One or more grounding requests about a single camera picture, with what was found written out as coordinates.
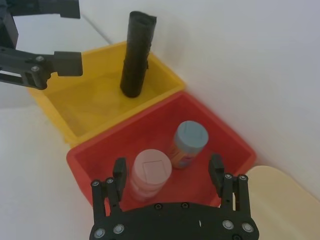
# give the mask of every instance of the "plastic bin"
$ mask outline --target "plastic bin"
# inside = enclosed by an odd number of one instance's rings
[[[126,157],[131,170],[136,156],[145,149],[166,153],[177,127],[186,120],[199,122],[208,131],[209,141],[203,151],[189,167],[173,169],[161,191],[145,203],[133,200],[127,182],[120,206],[123,210],[157,202],[217,206],[220,199],[208,172],[212,153],[220,153],[226,171],[235,175],[246,173],[256,155],[230,127],[186,92],[172,95],[69,151],[67,162],[88,201],[92,204],[90,183],[111,176],[118,157]]]
[[[141,95],[124,96],[120,80],[125,53],[125,42],[85,52],[83,76],[59,77],[54,73],[46,90],[29,90],[71,146],[185,88],[181,79],[151,53]]]
[[[247,175],[259,240],[319,239],[320,202],[316,198],[273,167],[256,166]]]

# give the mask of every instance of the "black cylindrical object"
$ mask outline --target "black cylindrical object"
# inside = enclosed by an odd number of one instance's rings
[[[140,11],[130,13],[120,84],[122,92],[129,98],[135,98],[141,93],[156,23],[155,16],[149,16]]]

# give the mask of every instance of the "white table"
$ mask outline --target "white table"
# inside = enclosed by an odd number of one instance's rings
[[[107,42],[84,20],[17,17],[18,50],[53,54]],[[90,204],[67,165],[69,146],[26,89],[0,83],[0,238],[87,240]]]

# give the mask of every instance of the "blue lid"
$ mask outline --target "blue lid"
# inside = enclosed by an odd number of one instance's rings
[[[189,154],[197,154],[202,151],[209,140],[207,130],[195,121],[182,122],[174,136],[176,146]]]

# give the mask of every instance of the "beige object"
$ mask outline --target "beige object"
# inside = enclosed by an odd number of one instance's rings
[[[251,216],[259,240],[320,239],[320,202],[291,177],[268,166],[248,173]]]

